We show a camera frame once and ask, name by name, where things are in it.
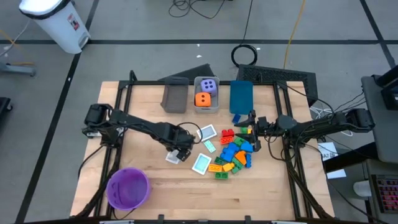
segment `gray bin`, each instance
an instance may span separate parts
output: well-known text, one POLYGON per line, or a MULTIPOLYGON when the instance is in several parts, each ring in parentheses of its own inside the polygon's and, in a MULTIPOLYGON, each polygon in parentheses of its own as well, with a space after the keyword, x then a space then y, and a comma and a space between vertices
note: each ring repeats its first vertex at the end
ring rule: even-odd
POLYGON ((216 113, 218 111, 218 97, 220 95, 220 79, 217 77, 196 77, 193 81, 193 86, 195 87, 195 92, 193 93, 193 106, 195 107, 195 111, 197 113, 216 113), (195 95, 197 93, 202 92, 200 82, 205 79, 212 79, 216 82, 217 86, 217 95, 215 97, 211 97, 211 107, 197 107, 195 106, 195 95))
POLYGON ((163 100, 160 105, 168 113, 185 113, 187 110, 189 79, 167 77, 165 79, 163 100))

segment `purple die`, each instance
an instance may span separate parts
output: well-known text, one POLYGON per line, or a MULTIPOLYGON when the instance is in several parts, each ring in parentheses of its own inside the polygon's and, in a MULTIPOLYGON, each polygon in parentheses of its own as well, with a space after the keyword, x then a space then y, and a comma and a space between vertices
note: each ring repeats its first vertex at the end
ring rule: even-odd
POLYGON ((212 79, 202 80, 200 82, 201 90, 210 93, 211 97, 217 95, 217 83, 212 79))

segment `black keyboard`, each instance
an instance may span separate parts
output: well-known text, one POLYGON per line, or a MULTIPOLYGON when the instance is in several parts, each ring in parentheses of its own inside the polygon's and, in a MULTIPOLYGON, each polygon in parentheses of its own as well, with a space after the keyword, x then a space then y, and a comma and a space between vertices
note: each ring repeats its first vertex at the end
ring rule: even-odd
POLYGON ((382 213, 398 213, 398 176, 372 175, 372 183, 376 191, 382 213))

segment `gray floor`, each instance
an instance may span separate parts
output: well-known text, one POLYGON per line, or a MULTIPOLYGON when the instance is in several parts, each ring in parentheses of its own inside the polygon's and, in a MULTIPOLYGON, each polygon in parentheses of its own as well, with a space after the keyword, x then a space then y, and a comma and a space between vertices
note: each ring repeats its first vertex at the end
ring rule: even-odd
MULTIPOLYGON (((76 9, 86 21, 94 0, 76 0, 76 9)), ((90 34, 94 40, 164 39, 241 39, 249 1, 226 1, 213 20, 191 12, 172 18, 172 0, 102 0, 98 4, 90 34)), ((367 0, 376 23, 386 40, 398 39, 398 2, 367 0)), ((198 2, 197 10, 212 15, 221 1, 198 2)), ((17 10, 18 2, 5 0, 0 8, 0 29, 14 37, 26 17, 17 10)), ((247 39, 288 39, 300 8, 300 1, 254 0, 247 39)), ((22 40, 48 40, 34 22, 22 40)), ((360 1, 307 0, 295 39, 302 40, 377 40, 360 1)), ((87 45, 78 62, 74 79, 61 113, 49 154, 39 179, 26 221, 66 218, 77 183, 78 166, 83 160, 86 138, 81 134, 88 106, 98 98, 101 82, 127 79, 133 69, 139 80, 157 80, 198 65, 209 63, 222 80, 236 78, 238 69, 230 61, 235 44, 139 44, 87 45)), ((254 44, 259 48, 257 65, 282 68, 286 45, 254 44)), ((0 75, 0 96, 12 98, 10 113, 0 135, 0 223, 12 223, 21 206, 35 163, 50 126, 73 55, 57 45, 24 44, 14 47, 2 62, 36 64, 35 78, 0 75)), ((398 46, 388 45, 398 61, 398 46)), ((236 56, 248 63, 252 55, 239 50, 236 56)), ((315 72, 319 97, 336 107, 361 92, 360 78, 383 74, 389 64, 379 44, 374 45, 292 45, 287 69, 315 72)), ((358 147, 373 140, 371 134, 349 138, 334 134, 337 141, 358 147)), ((343 187, 363 178, 360 165, 346 170, 348 177, 333 180, 357 206, 364 209, 351 188, 343 187)), ((337 217, 366 221, 331 190, 337 217)))

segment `pile of lego bricks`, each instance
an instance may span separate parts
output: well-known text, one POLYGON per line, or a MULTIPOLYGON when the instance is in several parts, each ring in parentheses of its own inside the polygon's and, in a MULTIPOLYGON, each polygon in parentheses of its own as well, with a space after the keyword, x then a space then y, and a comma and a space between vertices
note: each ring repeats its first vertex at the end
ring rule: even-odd
MULTIPOLYGON (((248 128, 241 128, 242 133, 250 133, 248 128)), ((216 179, 228 179, 228 172, 233 174, 239 172, 243 167, 251 167, 251 153, 253 146, 246 140, 235 137, 232 129, 223 130, 221 144, 228 144, 223 149, 219 157, 215 159, 215 164, 210 164, 208 167, 209 172, 215 172, 216 179)))

